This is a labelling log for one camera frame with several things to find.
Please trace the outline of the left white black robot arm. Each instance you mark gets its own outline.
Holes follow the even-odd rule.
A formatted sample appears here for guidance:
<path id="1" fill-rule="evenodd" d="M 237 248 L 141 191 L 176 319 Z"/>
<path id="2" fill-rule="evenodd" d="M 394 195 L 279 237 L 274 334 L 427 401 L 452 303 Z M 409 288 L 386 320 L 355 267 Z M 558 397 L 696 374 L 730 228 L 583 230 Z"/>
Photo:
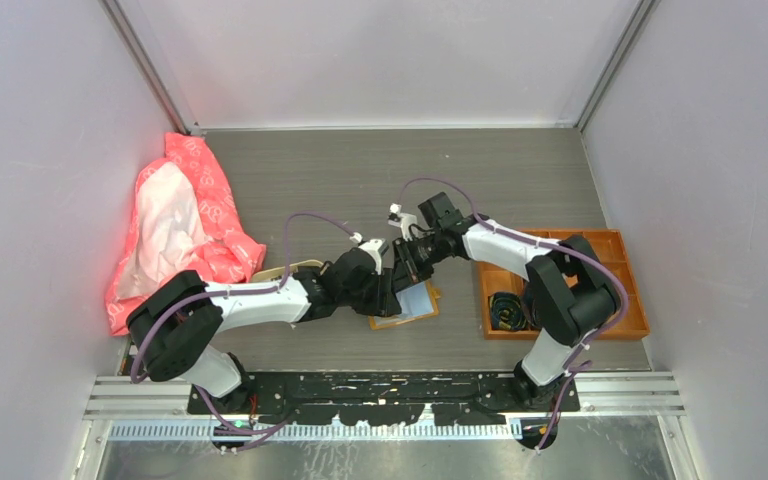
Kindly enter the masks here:
<path id="1" fill-rule="evenodd" d="M 377 253 L 363 248 L 320 266 L 291 267 L 266 282 L 211 283 L 194 270 L 183 271 L 126 321 L 137 347 L 131 378 L 156 383 L 182 378 L 225 411 L 240 412 L 250 403 L 252 388 L 236 356 L 213 347 L 215 336 L 259 324 L 324 319 L 340 308 L 362 316 L 397 315 L 401 306 L 392 273 Z"/>

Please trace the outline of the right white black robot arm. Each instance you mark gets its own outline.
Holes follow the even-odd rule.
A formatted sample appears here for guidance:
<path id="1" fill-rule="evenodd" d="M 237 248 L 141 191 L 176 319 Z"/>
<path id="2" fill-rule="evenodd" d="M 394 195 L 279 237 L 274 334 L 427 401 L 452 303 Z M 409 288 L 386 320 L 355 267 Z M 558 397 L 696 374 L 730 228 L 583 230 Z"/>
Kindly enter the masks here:
<path id="1" fill-rule="evenodd" d="M 554 396 L 571 363 L 608 324 L 624 316 L 628 294 L 581 235 L 563 240 L 528 235 L 489 217 L 464 215 L 445 193 L 419 206 L 427 226 L 398 203 L 388 222 L 401 232 L 394 243 L 394 280 L 400 287 L 428 279 L 448 258 L 487 263 L 524 281 L 524 314 L 537 317 L 540 331 L 514 367 L 512 387 L 527 410 L 542 409 Z"/>

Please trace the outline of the orange leather card holder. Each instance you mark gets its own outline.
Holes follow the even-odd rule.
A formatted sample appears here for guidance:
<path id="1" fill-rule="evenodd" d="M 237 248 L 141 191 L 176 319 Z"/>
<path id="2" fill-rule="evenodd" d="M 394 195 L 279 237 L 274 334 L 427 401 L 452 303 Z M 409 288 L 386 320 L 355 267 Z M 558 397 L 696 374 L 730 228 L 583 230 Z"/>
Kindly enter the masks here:
<path id="1" fill-rule="evenodd" d="M 438 300 L 441 292 L 430 281 L 411 286 L 396 294 L 401 312 L 390 317 L 368 318 L 372 330 L 381 330 L 430 318 L 439 314 Z"/>

